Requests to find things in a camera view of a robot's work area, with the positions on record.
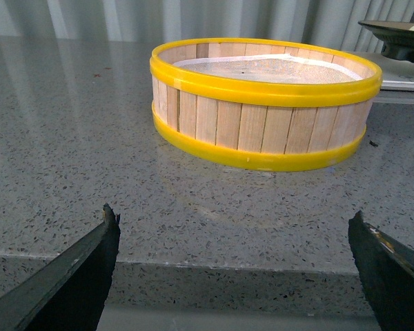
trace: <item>speckled countertop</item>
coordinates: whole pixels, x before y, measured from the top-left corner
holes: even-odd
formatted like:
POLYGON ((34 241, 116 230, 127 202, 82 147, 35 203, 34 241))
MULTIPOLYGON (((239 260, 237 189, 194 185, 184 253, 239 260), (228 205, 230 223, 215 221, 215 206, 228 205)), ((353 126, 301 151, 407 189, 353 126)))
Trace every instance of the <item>speckled countertop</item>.
POLYGON ((105 202, 125 264, 355 276, 358 210, 414 249, 414 106, 375 103, 357 153, 331 168, 230 168, 155 131, 152 48, 0 38, 0 259, 55 257, 105 202))

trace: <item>yellow rim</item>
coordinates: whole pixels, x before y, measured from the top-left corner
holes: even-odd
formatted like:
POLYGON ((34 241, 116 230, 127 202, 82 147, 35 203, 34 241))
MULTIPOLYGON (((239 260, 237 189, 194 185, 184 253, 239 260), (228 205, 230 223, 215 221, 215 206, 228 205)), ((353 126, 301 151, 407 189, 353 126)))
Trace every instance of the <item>yellow rim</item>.
POLYGON ((158 46, 150 58, 150 72, 178 90, 238 103, 282 107, 327 107, 358 103, 373 98, 382 85, 382 71, 375 63, 352 54, 312 45, 247 38, 207 38, 174 41, 158 46), (305 48, 352 59, 370 68, 373 76, 348 83, 280 84, 244 81, 202 74, 173 66, 159 58, 164 50, 198 43, 258 43, 305 48))
POLYGON ((366 128, 360 137, 340 148, 305 154, 267 154, 234 150, 211 145, 190 138, 166 125, 155 113, 153 121, 160 135, 169 143, 196 157, 237 168, 262 171, 304 171, 325 168, 339 163, 355 153, 366 128))

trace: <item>wooden tub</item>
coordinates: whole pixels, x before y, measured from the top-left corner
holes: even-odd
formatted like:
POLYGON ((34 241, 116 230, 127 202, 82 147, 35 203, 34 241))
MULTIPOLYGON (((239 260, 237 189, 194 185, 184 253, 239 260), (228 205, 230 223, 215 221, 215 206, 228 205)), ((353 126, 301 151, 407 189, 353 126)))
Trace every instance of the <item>wooden tub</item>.
POLYGON ((263 39, 191 39, 155 48, 150 59, 158 132, 198 157, 254 170, 298 171, 350 157, 382 84, 374 63, 336 50, 263 39), (362 79, 346 83, 244 81, 174 66, 187 59, 259 54, 336 63, 362 79))

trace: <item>mesh screen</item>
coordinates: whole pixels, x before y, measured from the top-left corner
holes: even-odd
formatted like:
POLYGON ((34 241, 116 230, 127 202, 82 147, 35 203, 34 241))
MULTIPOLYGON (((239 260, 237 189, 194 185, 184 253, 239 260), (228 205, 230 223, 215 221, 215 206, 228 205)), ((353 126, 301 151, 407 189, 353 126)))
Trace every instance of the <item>mesh screen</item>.
POLYGON ((329 84, 362 79, 337 64, 289 54, 193 59, 179 61, 174 66, 219 77, 269 83, 329 84))

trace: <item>dark plate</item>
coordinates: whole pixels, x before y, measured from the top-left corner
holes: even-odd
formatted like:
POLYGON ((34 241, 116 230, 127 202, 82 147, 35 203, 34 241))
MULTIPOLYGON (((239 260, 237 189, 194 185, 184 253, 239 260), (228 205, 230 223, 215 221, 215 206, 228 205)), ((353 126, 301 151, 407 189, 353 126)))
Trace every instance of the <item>dark plate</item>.
POLYGON ((414 23, 360 21, 359 24, 384 42, 383 56, 414 63, 414 31, 409 30, 414 23))

